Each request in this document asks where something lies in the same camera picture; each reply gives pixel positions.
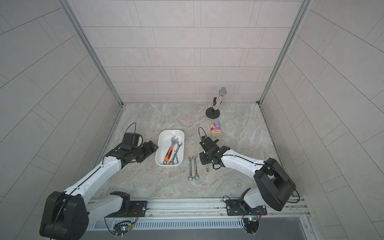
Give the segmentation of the orange handled adjustable wrench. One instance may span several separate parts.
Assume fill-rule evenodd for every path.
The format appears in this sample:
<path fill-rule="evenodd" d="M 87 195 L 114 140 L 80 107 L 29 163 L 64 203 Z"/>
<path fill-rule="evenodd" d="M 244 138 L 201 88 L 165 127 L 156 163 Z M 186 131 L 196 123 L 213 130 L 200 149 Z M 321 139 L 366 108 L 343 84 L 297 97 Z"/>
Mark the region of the orange handled adjustable wrench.
<path fill-rule="evenodd" d="M 167 165 L 169 163 L 169 161 L 171 160 L 171 155 L 172 155 L 172 152 L 174 150 L 174 146 L 178 142 L 178 139 L 179 138 L 177 138 L 176 136 L 171 137 L 171 146 L 168 149 L 167 154 L 166 154 L 166 156 L 164 158 L 164 161 L 163 161 L 164 165 Z"/>

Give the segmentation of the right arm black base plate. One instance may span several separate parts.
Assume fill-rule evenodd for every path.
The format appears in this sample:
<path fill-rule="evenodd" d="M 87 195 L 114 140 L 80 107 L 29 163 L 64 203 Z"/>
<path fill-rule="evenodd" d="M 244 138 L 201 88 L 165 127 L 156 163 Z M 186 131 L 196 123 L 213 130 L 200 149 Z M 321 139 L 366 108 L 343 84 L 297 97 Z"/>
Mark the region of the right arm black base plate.
<path fill-rule="evenodd" d="M 240 206 L 239 200 L 230 200 L 226 199 L 225 204 L 227 206 L 227 214 L 228 216 L 243 216 L 243 215 L 251 215 L 251 216 L 266 216 L 268 214 L 265 206 L 258 206 L 254 209 L 243 210 Z"/>

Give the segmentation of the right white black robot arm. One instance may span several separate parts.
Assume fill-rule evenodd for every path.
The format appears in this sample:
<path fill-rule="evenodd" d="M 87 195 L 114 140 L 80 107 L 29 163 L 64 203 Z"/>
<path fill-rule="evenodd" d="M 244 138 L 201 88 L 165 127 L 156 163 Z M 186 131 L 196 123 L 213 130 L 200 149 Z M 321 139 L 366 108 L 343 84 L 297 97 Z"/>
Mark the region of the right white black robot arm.
<path fill-rule="evenodd" d="M 269 206 L 281 211 L 296 190 L 296 185 L 282 166 L 273 158 L 266 161 L 241 155 L 229 147 L 217 145 L 218 140 L 201 137 L 200 153 L 202 165 L 211 163 L 222 168 L 234 169 L 255 180 L 256 189 L 248 188 L 239 198 L 239 208 L 243 213 Z"/>

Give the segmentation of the white plastic storage box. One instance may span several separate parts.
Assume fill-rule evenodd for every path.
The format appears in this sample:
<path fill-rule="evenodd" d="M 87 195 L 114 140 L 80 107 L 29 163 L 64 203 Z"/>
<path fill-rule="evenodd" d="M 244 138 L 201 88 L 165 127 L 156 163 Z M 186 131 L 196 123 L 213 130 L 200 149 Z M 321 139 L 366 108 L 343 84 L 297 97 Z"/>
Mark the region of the white plastic storage box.
<path fill-rule="evenodd" d="M 171 159 L 174 156 L 174 153 L 176 151 L 178 143 L 180 143 L 180 142 L 183 143 L 183 145 L 180 147 L 180 149 L 178 151 L 179 163 L 176 164 L 176 161 L 175 161 L 174 165 L 169 165 L 169 164 L 164 165 L 163 161 L 164 161 L 164 158 L 167 154 L 168 149 L 171 146 L 171 137 L 173 137 L 173 136 L 176 136 L 179 139 L 178 139 L 178 142 L 176 143 L 176 145 L 174 146 L 174 150 L 172 152 Z M 184 157 L 184 146 L 185 146 L 184 143 L 185 143 L 185 134 L 183 131 L 181 131 L 181 130 L 164 130 L 164 131 L 162 131 L 159 135 L 159 140 L 158 140 L 159 149 L 156 151 L 156 156 L 155 156 L 156 164 L 158 166 L 164 167 L 164 168 L 180 167 L 182 162 L 183 162 L 183 157 Z"/>

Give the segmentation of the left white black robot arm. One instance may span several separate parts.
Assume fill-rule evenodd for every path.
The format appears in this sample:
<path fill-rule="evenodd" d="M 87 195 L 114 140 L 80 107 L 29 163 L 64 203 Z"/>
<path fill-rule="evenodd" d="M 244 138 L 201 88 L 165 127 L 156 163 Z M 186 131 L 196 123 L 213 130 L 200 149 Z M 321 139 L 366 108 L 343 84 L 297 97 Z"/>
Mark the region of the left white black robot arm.
<path fill-rule="evenodd" d="M 110 214 L 123 217 L 132 213 L 128 193 L 115 191 L 92 204 L 89 201 L 124 166 L 131 162 L 141 163 L 158 148 L 152 141 L 139 147 L 118 145 L 74 185 L 62 192 L 51 193 L 46 199 L 40 235 L 54 240 L 79 240 L 87 228 L 98 220 Z"/>

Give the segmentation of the long silver open-end wrench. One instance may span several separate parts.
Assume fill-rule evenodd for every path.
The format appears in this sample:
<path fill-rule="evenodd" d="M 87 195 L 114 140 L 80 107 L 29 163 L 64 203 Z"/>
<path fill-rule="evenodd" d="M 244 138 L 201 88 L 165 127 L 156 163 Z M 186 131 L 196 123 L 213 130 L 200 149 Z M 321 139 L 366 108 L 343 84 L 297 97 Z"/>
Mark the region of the long silver open-end wrench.
<path fill-rule="evenodd" d="M 189 176 L 188 176 L 189 181 L 192 181 L 194 179 L 192 176 L 192 160 L 193 158 L 189 157 Z"/>

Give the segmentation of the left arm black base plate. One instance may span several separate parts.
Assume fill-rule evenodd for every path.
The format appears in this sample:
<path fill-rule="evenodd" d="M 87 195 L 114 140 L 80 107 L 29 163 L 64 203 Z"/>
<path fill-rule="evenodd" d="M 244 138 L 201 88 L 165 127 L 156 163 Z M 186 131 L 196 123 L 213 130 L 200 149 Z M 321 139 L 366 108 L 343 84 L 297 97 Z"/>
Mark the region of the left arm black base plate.
<path fill-rule="evenodd" d="M 134 218 L 144 217 L 147 210 L 148 201 L 127 201 L 123 202 L 121 208 L 114 213 L 107 215 L 107 218 Z"/>

